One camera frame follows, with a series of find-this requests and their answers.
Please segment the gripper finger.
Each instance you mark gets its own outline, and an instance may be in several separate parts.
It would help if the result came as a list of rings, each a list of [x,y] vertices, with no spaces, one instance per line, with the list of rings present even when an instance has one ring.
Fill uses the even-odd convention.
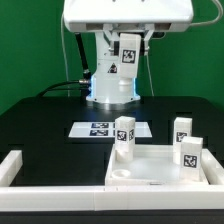
[[[109,47],[108,50],[111,56],[119,55],[119,33],[114,29],[112,24],[103,25],[103,36]]]
[[[140,46],[140,55],[146,56],[149,52],[149,40],[152,38],[155,32],[155,26],[149,25],[141,33],[141,46]]]

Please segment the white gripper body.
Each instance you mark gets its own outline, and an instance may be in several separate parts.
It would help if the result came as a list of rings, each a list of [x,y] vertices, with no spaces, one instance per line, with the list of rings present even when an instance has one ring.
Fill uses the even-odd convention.
[[[192,22],[191,0],[65,0],[70,32],[183,32]]]

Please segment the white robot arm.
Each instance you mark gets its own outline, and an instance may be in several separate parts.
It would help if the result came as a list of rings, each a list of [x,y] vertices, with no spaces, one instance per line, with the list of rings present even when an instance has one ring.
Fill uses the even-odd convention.
[[[125,108],[136,102],[139,57],[158,32],[183,32],[193,19],[191,0],[65,0],[64,22],[73,33],[93,32],[97,69],[88,103]]]

